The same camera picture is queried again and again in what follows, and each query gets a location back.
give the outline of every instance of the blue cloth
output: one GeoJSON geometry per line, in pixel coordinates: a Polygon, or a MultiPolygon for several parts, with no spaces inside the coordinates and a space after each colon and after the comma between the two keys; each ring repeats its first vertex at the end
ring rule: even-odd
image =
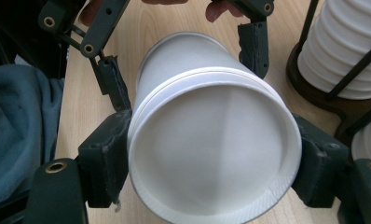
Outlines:
{"type": "Polygon", "coordinates": [[[0,66],[0,202],[28,189],[54,157],[63,80],[26,65],[0,66]]]}

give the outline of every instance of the wooden table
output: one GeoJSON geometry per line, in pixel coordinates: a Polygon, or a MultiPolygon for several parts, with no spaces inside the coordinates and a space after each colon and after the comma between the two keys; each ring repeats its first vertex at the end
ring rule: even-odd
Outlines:
{"type": "MultiPolygon", "coordinates": [[[[142,58],[161,38],[179,31],[210,35],[223,43],[238,58],[237,26],[247,18],[233,18],[226,12],[215,23],[205,19],[209,0],[189,0],[181,6],[149,6],[132,0],[107,43],[105,55],[118,55],[121,73],[130,98],[135,98],[135,78],[142,58]]],[[[304,100],[285,75],[291,49],[297,43],[309,1],[278,0],[268,17],[270,68],[265,80],[279,93],[289,109],[333,134],[339,118],[304,100]]],[[[75,158],[78,146],[92,131],[115,111],[108,96],[102,96],[89,61],[77,50],[70,49],[66,72],[62,114],[57,144],[57,158],[75,158]]],[[[148,210],[135,194],[127,179],[120,193],[122,208],[88,209],[89,223],[165,223],[148,210]]],[[[290,189],[270,211],[251,223],[337,223],[336,200],[331,209],[306,207],[290,189]]]]}

